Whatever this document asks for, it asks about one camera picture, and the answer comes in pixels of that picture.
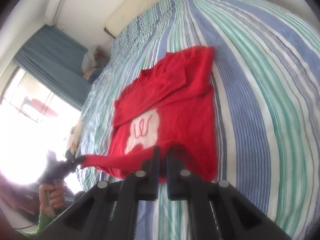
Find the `person's left hand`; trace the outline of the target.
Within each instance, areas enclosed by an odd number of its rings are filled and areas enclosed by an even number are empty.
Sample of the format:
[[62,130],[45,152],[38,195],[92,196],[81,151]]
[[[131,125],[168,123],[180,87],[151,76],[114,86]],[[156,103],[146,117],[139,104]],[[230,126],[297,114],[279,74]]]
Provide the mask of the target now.
[[63,210],[66,207],[64,193],[63,181],[58,181],[55,185],[42,184],[39,188],[40,211],[47,217],[53,218],[51,208]]

